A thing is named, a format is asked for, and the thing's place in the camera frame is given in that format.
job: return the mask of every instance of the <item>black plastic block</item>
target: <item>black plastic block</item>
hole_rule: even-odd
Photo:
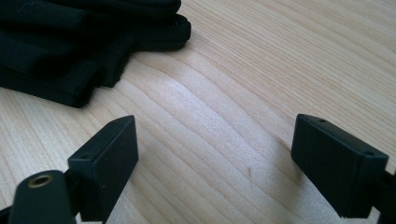
[[[83,221],[106,222],[138,161],[134,117],[109,122],[69,159],[82,186]]]
[[[298,115],[291,157],[340,217],[368,217],[371,184],[388,156],[331,124]]]

